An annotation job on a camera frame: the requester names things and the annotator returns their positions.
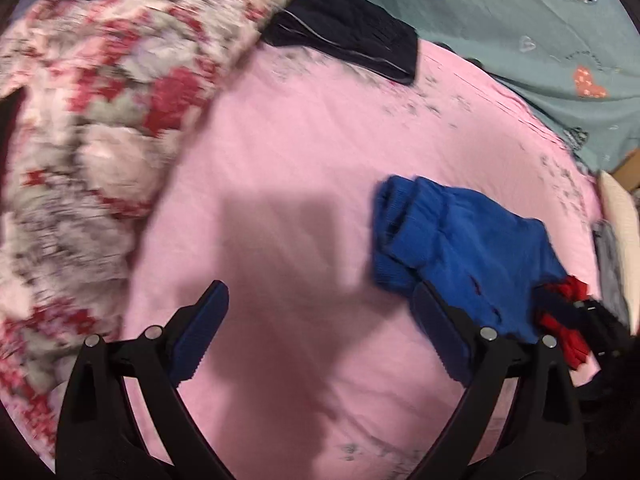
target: rose pattern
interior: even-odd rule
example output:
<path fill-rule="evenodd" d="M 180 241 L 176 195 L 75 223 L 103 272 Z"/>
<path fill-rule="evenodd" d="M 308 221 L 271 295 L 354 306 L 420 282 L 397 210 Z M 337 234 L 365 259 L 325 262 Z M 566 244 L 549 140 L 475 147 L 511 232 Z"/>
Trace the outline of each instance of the rose pattern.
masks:
<path fill-rule="evenodd" d="M 134 248 L 180 144 L 288 0 L 40 0 L 0 39 L 10 138 L 0 399 L 47 463 L 74 355 L 117 337 Z"/>

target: pink fabric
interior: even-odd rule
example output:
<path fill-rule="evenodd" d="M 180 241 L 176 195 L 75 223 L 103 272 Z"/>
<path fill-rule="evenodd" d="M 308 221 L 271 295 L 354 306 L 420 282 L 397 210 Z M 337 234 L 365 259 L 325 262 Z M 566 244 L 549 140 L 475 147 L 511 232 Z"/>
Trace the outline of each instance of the pink fabric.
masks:
<path fill-rule="evenodd" d="M 406 301 L 369 278 L 372 196 L 387 175 L 473 188 L 541 219 L 566 270 L 597 294 L 596 198 L 561 141 L 489 76 L 420 47 L 405 88 L 311 50 L 261 46 L 143 236 L 125 336 L 164 324 L 213 279 L 230 288 L 228 317 L 180 394 L 239 480 L 401 478 L 460 400 Z M 139 394 L 133 403 L 166 458 Z"/>

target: red object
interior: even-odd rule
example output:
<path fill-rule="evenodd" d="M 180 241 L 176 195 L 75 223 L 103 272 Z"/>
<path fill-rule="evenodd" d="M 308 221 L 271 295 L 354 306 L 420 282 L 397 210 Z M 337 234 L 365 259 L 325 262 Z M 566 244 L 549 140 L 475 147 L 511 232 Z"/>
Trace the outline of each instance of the red object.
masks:
<path fill-rule="evenodd" d="M 564 282 L 545 285 L 547 290 L 557 292 L 569 303 L 584 301 L 588 297 L 588 286 L 575 276 L 568 276 Z M 578 366 L 587 362 L 590 348 L 578 330 L 571 330 L 560 324 L 551 314 L 542 311 L 538 318 L 538 325 L 546 332 L 558 339 L 564 360 L 569 368 L 577 370 Z"/>

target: teal blanket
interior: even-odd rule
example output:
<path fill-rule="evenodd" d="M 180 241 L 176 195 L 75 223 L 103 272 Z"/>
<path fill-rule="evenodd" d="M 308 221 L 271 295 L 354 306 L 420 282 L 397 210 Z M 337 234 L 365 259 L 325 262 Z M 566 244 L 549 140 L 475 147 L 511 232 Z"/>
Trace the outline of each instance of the teal blanket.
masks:
<path fill-rule="evenodd" d="M 481 64 L 590 170 L 638 147 L 640 34 L 619 0 L 370 1 Z"/>

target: black garment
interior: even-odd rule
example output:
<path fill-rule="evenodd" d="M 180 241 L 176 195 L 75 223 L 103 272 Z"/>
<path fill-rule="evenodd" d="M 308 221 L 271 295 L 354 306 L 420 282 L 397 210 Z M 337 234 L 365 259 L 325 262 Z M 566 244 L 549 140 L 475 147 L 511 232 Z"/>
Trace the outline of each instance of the black garment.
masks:
<path fill-rule="evenodd" d="M 273 46 L 310 46 L 405 85 L 415 79 L 415 30 L 367 0 L 293 0 L 262 37 Z"/>

